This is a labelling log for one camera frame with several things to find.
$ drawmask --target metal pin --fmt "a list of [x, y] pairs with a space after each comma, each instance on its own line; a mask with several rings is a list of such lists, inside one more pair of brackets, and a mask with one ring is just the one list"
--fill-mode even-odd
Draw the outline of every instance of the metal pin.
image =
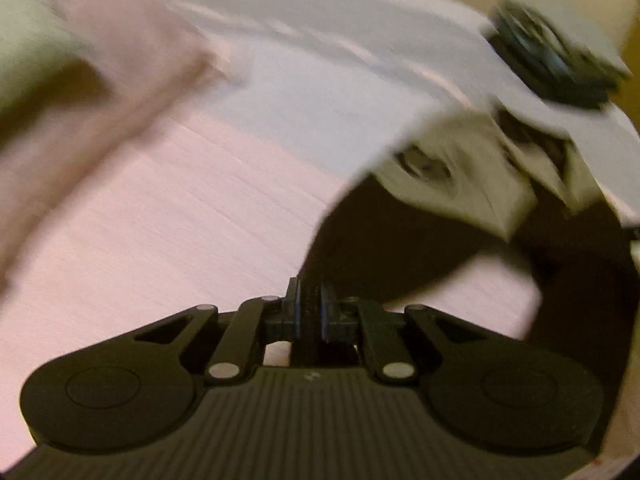
[[409, 363], [395, 362], [386, 364], [382, 373], [390, 379], [408, 379], [415, 373], [415, 368]]
[[240, 367], [233, 363], [217, 363], [209, 367], [209, 375], [215, 379], [233, 379], [240, 374]]

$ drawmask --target clothing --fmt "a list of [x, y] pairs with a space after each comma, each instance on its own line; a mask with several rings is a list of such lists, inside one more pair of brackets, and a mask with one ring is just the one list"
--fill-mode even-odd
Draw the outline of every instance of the clothing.
[[162, 0], [57, 4], [91, 48], [0, 116], [0, 278], [85, 175], [214, 75], [209, 40]]
[[330, 212], [300, 270], [338, 297], [386, 303], [436, 283], [481, 251], [528, 257], [542, 303], [527, 340], [589, 367], [616, 407], [640, 282], [626, 239], [573, 143], [506, 110], [422, 128]]

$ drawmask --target pink fabric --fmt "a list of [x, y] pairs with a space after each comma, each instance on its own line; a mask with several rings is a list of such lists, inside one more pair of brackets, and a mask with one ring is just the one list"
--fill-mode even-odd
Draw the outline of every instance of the pink fabric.
[[27, 247], [0, 306], [0, 471], [33, 446], [28, 374], [199, 303], [281, 294], [342, 183], [191, 108], [124, 146]]
[[209, 42], [162, 0], [60, 0], [91, 42], [63, 73], [1, 118], [0, 276], [40, 220], [111, 150], [142, 133], [211, 68]]

